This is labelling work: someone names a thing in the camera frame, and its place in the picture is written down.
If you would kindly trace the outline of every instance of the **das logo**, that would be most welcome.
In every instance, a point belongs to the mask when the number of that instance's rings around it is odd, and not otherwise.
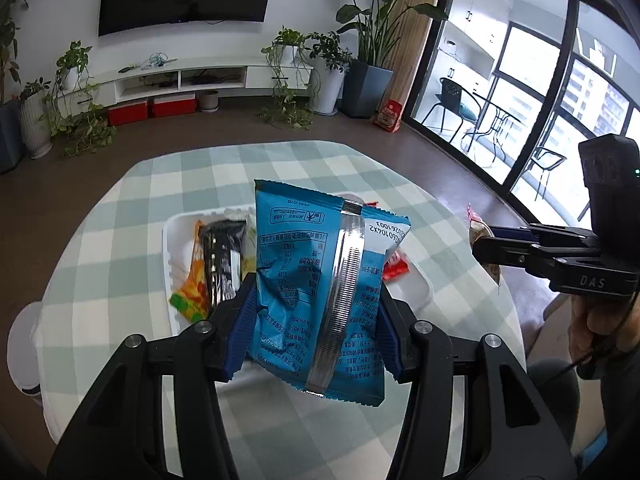
[[[604,278],[596,280],[595,278],[589,279],[587,276],[582,276],[580,278],[580,284],[590,286],[591,288],[604,288],[606,281]]]

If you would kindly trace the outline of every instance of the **potted plant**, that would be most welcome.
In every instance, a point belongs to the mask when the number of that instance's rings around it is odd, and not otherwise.
[[[315,32],[309,39],[317,41],[309,53],[311,59],[316,59],[309,81],[310,88],[316,90],[312,93],[311,109],[316,114],[335,115],[338,113],[335,102],[351,63],[351,52],[340,47],[340,38],[334,31]]]
[[[44,109],[45,90],[49,90],[49,85],[51,81],[45,82],[43,78],[36,79],[33,83],[27,83],[20,93],[22,140],[33,159],[47,155],[53,147]]]
[[[295,63],[299,50],[305,47],[306,36],[296,30],[282,27],[275,39],[276,50],[280,53],[280,65]]]
[[[16,30],[17,28],[9,14],[9,9],[0,12],[0,139],[5,144],[7,155],[7,157],[3,157],[4,160],[0,160],[0,173],[17,166],[24,153],[24,147],[20,140],[18,101],[11,100],[5,103],[7,76],[11,76],[14,82],[20,83],[20,75],[18,73],[20,67],[15,62],[18,57],[18,41],[15,39]]]
[[[371,0],[370,7],[361,9],[356,0],[342,6],[335,19],[345,25],[338,34],[348,30],[358,33],[358,59],[351,63],[342,91],[342,111],[349,117],[369,118],[378,106],[393,72],[383,68],[391,50],[400,39],[400,18],[415,11],[434,20],[447,20],[443,10],[431,4],[409,5],[404,0]],[[397,6],[404,6],[394,12]]]
[[[308,128],[313,123],[313,112],[308,109],[308,105],[301,105],[297,100],[298,92],[297,87],[300,82],[303,82],[306,78],[306,74],[309,74],[311,68],[306,64],[296,62],[295,56],[292,59],[287,57],[285,65],[290,69],[290,65],[293,63],[296,69],[296,86],[290,88],[287,81],[289,80],[287,75],[282,70],[282,47],[284,46],[284,37],[293,37],[293,34],[297,35],[296,52],[299,50],[308,50],[305,46],[306,36],[302,36],[299,32],[292,31],[290,29],[282,28],[277,37],[271,40],[271,45],[263,48],[261,52],[266,56],[267,64],[273,70],[273,103],[270,106],[264,107],[260,111],[260,117],[262,120],[269,124],[273,123],[287,123],[294,129]],[[313,101],[313,88],[311,85],[306,85],[309,90],[309,101]]]
[[[52,138],[65,137],[66,146],[62,151],[65,158],[85,152],[96,153],[100,148],[110,146],[116,133],[116,128],[109,126],[104,116],[104,107],[94,103],[98,86],[88,83],[90,50],[90,46],[83,48],[79,41],[71,43],[69,50],[56,62],[56,78],[45,98],[49,105],[50,134]],[[74,109],[69,106],[65,94],[69,89],[86,96],[83,99],[83,111],[79,114],[74,115]]]
[[[89,52],[93,47],[83,47],[80,41],[73,41],[69,50],[57,61],[62,70],[62,88],[65,92],[79,90],[89,81]]]

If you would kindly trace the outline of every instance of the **table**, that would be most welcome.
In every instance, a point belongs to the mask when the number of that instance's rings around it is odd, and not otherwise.
[[[487,135],[493,134],[493,139],[492,139],[493,144],[494,144],[494,160],[492,160],[492,164],[493,164],[495,159],[496,159],[496,157],[498,156],[496,151],[495,151],[496,144],[498,146],[500,146],[500,150],[504,154],[504,150],[502,148],[502,144],[500,143],[500,140],[499,140],[500,134],[503,133],[503,131],[504,131],[504,125],[507,123],[507,121],[511,121],[512,123],[513,123],[513,121],[517,121],[520,124],[523,124],[523,123],[515,115],[511,114],[510,112],[508,112],[504,108],[499,107],[494,102],[489,101],[489,99],[487,99],[486,97],[482,97],[479,93],[473,92],[473,95],[475,95],[476,97],[481,98],[482,101],[484,101],[487,105],[491,105],[491,106],[495,107],[495,117],[494,117],[494,120],[491,122],[491,126],[489,126],[489,129],[486,132],[478,132],[478,131],[476,131],[477,127],[479,126],[479,123],[481,122],[481,121],[478,120],[478,124],[476,125],[476,129],[474,129],[472,132],[467,132],[466,134],[464,134],[462,136],[463,139],[466,136],[471,136],[471,142],[469,142],[469,146],[466,149],[466,152],[468,153],[471,150],[471,145],[473,144],[476,136],[482,137],[482,136],[487,136]]]
[[[328,193],[353,192],[408,216],[402,247],[434,286],[424,316],[455,336],[500,335],[524,365],[511,295],[474,260],[468,229],[392,170],[342,144],[305,140],[174,153],[135,165],[89,213],[44,295],[34,342],[44,415],[55,441],[113,351],[132,333],[171,335],[162,280],[161,233],[172,215],[254,202],[256,178]],[[241,478],[383,479],[396,448],[409,385],[386,374],[378,408],[320,399],[268,374],[219,394]],[[447,471],[462,439],[462,384],[454,390]],[[172,380],[164,378],[170,471],[179,473]]]

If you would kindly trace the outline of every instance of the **black snack package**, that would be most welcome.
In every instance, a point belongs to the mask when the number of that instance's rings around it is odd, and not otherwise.
[[[222,301],[233,299],[240,288],[245,229],[245,220],[219,220],[200,228],[209,313]]]

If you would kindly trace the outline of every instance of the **human hand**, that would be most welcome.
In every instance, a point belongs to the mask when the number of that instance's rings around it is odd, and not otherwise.
[[[571,298],[569,354],[575,362],[591,349],[594,334],[609,335],[618,326],[628,309],[628,301],[602,303],[584,296]],[[616,337],[616,348],[629,352],[640,343],[640,298]]]

